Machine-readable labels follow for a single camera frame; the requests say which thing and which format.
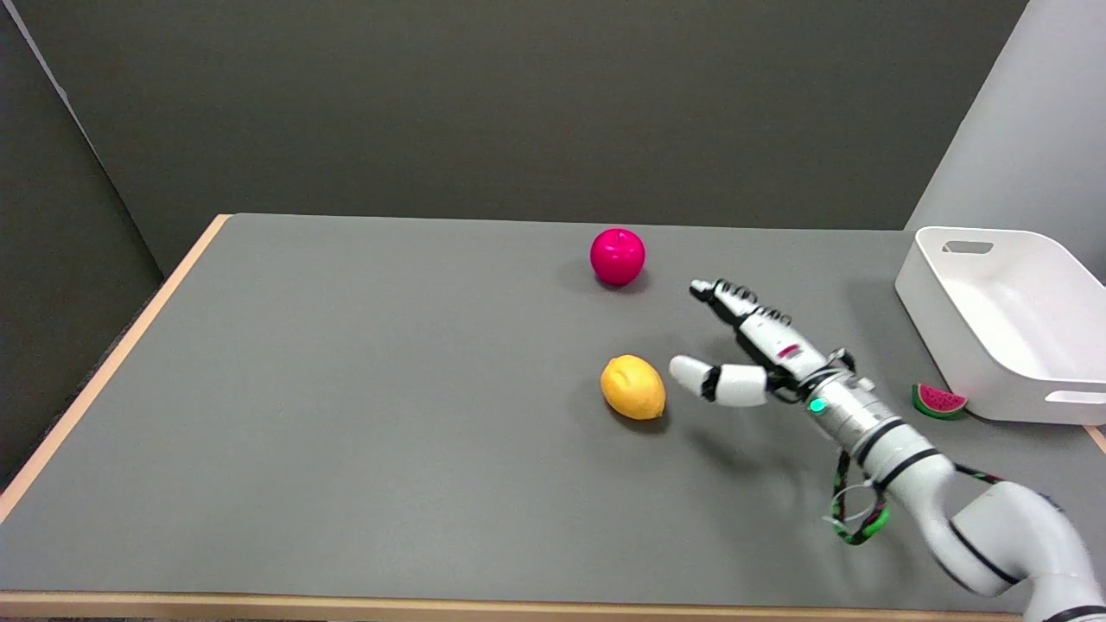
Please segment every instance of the white plastic bin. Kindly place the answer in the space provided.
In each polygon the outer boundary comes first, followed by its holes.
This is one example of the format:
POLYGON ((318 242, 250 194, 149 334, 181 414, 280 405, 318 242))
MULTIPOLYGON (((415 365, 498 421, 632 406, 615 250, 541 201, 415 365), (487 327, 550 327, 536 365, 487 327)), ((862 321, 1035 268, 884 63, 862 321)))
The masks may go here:
POLYGON ((895 290, 975 415, 1106 424, 1106 288, 1056 241, 926 227, 895 290))

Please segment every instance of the lemon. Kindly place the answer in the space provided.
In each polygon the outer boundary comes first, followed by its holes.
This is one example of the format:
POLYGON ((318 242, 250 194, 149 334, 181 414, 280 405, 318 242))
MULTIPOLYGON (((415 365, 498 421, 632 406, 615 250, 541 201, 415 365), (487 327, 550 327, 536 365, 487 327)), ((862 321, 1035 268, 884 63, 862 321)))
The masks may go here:
POLYGON ((607 404, 632 419, 655 419, 665 411, 665 385, 653 365, 633 354, 612 359, 599 387, 607 404))

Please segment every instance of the robot finger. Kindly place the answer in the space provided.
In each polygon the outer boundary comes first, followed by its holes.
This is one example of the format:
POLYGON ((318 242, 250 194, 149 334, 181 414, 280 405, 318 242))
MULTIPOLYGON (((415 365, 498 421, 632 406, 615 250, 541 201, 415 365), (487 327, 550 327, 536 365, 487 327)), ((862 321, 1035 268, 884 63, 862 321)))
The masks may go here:
POLYGON ((760 406, 768 400, 768 372, 759 365, 710 365, 680 354, 668 373, 684 388, 722 406, 760 406))

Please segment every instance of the table top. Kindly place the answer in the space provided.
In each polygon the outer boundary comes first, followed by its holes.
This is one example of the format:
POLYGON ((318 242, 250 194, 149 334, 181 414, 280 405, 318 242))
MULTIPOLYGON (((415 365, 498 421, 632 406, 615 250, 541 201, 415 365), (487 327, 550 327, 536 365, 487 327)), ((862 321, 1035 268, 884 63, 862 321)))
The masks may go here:
POLYGON ((613 356, 742 359, 692 278, 849 348, 950 457, 1063 505, 1106 577, 1083 428, 910 408, 941 381, 893 288, 909 232, 639 226, 646 272, 615 290, 587 262, 601 228, 220 220, 4 494, 0 590, 1020 611, 1021 588, 952 583, 897 508, 842 543, 837 449, 801 410, 666 376, 659 423, 612 415, 613 356))

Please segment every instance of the toy watermelon slice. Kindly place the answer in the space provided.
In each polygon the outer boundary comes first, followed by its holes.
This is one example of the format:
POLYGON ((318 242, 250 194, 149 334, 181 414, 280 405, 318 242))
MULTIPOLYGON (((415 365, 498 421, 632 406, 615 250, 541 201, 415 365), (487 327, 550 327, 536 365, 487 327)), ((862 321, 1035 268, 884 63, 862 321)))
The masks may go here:
POLYGON ((936 386, 918 383, 914 385, 914 407, 937 419, 950 419, 968 405, 968 398, 956 393, 941 391, 936 386))

